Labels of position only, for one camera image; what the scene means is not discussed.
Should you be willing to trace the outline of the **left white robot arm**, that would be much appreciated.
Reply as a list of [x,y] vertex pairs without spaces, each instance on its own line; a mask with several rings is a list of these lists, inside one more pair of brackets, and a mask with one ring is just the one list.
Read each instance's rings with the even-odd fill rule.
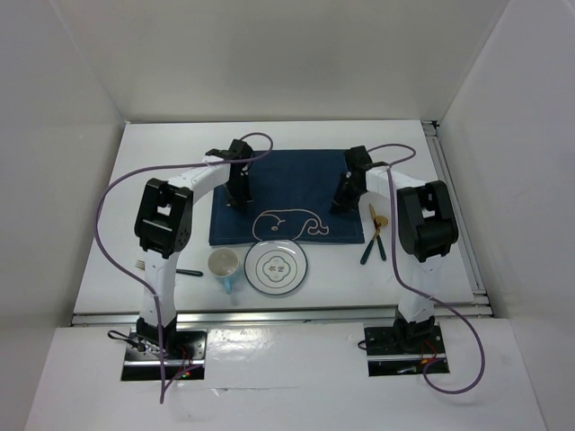
[[146,281],[137,335],[158,358],[170,356],[177,348],[175,277],[180,254],[190,241],[193,206],[222,186],[227,205],[246,212],[252,200],[248,180],[252,157],[253,149],[235,139],[226,150],[207,152],[199,168],[170,180],[146,183],[135,223],[136,237],[145,252]]

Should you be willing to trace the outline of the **light blue mug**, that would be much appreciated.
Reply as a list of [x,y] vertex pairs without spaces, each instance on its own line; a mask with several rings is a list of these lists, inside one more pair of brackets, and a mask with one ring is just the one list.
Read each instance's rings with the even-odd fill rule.
[[241,275],[241,261],[232,249],[216,249],[208,257],[208,270],[230,295],[233,292],[234,283]]

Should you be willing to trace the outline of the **blue whale placemat cloth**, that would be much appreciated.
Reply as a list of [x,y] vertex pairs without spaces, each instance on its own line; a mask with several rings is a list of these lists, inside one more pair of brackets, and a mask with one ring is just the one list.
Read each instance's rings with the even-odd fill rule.
[[341,149],[272,151],[248,173],[252,201],[245,212],[228,205],[225,187],[214,189],[208,243],[363,243],[359,212],[330,212],[340,175],[346,170]]

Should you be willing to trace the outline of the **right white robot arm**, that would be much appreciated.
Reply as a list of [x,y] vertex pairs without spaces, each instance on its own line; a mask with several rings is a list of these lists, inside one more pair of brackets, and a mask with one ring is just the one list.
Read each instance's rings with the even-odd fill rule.
[[344,152],[347,170],[333,196],[331,212],[358,208],[368,192],[390,201],[391,256],[395,279],[404,289],[394,317],[392,341],[402,352],[413,352],[429,340],[435,326],[440,269],[459,230],[447,185],[425,182],[395,169],[414,158],[416,150],[405,144],[383,144],[410,153],[391,162],[374,162],[365,146]]

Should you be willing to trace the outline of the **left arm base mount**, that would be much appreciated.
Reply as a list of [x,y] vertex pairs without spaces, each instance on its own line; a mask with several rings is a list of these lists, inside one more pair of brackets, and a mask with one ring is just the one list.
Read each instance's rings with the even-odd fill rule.
[[[141,339],[134,331],[129,334],[109,330],[109,339],[126,344],[121,372],[123,382],[159,381],[160,350],[151,342]],[[205,330],[185,330],[176,333],[174,345],[164,353],[165,379],[174,380],[181,373],[179,380],[203,380],[205,377],[205,356],[208,333]]]

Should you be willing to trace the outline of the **white plate blue rim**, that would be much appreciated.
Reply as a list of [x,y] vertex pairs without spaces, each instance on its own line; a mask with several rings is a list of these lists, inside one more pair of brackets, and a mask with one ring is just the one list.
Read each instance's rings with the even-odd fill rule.
[[248,283],[260,294],[286,296],[305,282],[308,259],[296,242],[257,242],[247,251],[243,270]]

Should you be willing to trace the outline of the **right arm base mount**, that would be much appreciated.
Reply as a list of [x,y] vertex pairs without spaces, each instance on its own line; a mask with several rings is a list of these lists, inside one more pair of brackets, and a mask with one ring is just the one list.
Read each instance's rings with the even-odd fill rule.
[[441,329],[435,325],[430,335],[410,347],[403,347],[392,327],[365,327],[364,338],[357,344],[367,355],[370,377],[422,374],[449,374],[446,347]]

